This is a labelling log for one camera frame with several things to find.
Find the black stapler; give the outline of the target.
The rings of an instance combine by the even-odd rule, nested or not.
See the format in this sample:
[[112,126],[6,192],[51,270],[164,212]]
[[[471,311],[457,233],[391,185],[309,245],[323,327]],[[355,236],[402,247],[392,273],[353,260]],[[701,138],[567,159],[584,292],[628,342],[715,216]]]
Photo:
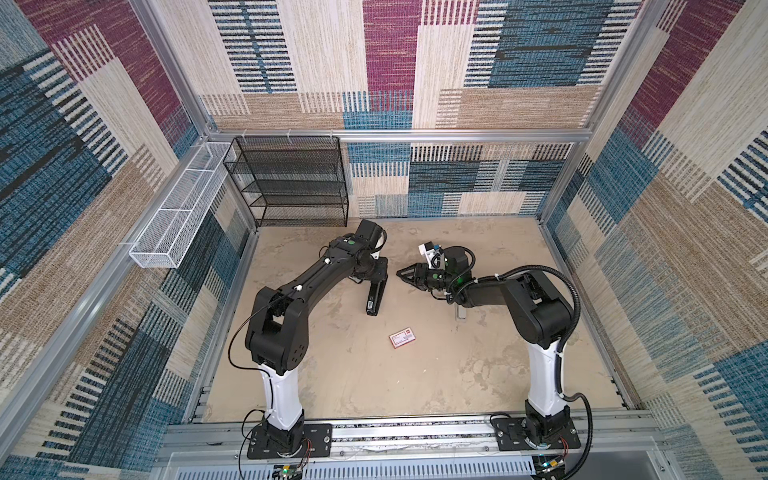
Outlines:
[[366,301],[366,314],[369,316],[377,316],[383,300],[384,291],[386,288],[387,280],[383,279],[377,282],[371,282],[367,301]]

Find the red white staple box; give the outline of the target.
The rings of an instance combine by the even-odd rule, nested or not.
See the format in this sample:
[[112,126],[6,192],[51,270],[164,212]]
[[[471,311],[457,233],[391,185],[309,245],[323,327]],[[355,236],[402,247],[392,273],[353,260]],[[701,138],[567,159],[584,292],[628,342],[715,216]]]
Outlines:
[[416,340],[415,334],[411,328],[405,328],[389,336],[390,343],[394,349],[401,348]]

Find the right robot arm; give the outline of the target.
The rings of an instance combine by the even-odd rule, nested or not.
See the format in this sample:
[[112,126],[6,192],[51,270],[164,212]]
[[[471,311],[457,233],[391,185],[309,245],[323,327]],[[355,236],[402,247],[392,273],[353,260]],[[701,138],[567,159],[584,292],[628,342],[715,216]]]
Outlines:
[[422,246],[425,261],[396,272],[403,282],[465,309],[507,308],[528,344],[530,388],[523,431],[533,448],[551,445],[569,429],[573,398],[563,390],[564,350],[581,315],[575,287],[558,270],[525,265],[502,274],[475,277],[476,255],[463,246]]

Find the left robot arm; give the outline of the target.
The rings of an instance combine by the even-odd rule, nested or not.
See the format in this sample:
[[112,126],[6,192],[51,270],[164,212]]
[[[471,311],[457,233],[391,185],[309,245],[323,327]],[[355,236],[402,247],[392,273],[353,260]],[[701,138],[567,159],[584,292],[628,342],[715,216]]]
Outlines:
[[318,260],[293,281],[262,288],[244,322],[245,348],[263,381],[266,409],[262,423],[248,435],[250,459],[294,456],[310,449],[304,433],[297,368],[309,347],[309,316],[338,283],[368,282],[365,311],[378,314],[388,279],[388,259],[380,255],[386,231],[362,220],[353,233],[329,242]]

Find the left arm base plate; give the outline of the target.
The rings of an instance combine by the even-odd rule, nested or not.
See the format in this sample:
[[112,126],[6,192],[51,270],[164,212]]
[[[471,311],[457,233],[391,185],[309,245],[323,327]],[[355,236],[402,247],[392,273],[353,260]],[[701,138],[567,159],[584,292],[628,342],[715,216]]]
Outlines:
[[300,423],[291,430],[280,430],[266,423],[250,433],[246,457],[249,460],[300,459],[305,455],[310,459],[325,458],[330,456],[332,440],[330,423]]

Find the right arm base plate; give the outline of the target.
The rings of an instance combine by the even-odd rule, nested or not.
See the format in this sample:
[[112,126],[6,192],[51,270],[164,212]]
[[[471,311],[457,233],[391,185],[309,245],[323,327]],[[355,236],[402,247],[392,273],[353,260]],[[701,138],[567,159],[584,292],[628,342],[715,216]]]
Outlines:
[[498,449],[503,452],[578,450],[586,439],[578,433],[570,418],[541,423],[527,417],[491,415],[489,422]]

